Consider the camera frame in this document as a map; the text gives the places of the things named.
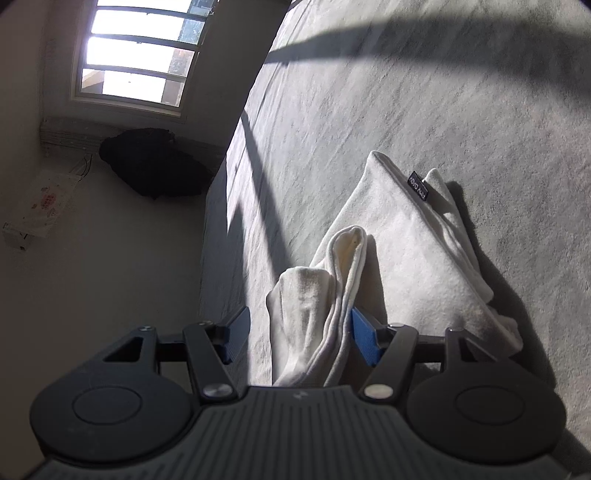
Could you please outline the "white wall paper bag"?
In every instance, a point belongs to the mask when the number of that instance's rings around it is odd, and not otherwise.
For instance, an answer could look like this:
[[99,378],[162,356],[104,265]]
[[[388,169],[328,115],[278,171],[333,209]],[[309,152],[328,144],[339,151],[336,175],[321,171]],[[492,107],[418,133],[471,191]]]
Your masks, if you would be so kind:
[[46,238],[81,180],[80,175],[42,170],[19,201],[11,220],[4,223],[5,244],[26,251],[34,238]]

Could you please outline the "grey bed sheet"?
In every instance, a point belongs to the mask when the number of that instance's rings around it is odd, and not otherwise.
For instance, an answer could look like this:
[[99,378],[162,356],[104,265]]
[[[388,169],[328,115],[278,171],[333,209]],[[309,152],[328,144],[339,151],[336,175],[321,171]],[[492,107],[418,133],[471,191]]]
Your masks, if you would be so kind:
[[300,1],[287,10],[206,199],[200,312],[252,312],[231,375],[270,382],[266,295],[314,258],[367,155],[443,175],[523,366],[590,469],[590,5]]

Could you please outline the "dark hanging clothes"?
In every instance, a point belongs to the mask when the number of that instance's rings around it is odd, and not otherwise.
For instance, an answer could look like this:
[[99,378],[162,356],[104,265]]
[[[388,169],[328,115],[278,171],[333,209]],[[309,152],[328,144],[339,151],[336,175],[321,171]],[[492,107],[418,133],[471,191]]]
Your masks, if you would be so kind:
[[126,130],[104,139],[98,153],[125,184],[151,199],[192,198],[211,185],[211,171],[181,150],[169,130]]

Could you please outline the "white garment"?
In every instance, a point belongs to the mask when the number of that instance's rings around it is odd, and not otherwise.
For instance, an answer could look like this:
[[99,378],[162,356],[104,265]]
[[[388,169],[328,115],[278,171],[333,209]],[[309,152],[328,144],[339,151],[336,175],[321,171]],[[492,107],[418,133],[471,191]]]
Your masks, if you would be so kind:
[[521,351],[518,324],[493,308],[493,290],[437,170],[426,187],[419,195],[387,155],[370,152],[311,263],[284,271],[267,295],[273,386],[352,378],[355,308],[426,335],[467,329],[501,358]]

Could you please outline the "window with frame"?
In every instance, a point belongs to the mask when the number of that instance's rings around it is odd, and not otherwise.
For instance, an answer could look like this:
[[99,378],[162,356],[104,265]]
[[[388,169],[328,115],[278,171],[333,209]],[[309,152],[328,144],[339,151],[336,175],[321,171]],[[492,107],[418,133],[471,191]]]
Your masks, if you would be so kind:
[[73,97],[178,116],[215,1],[94,1],[83,13]]

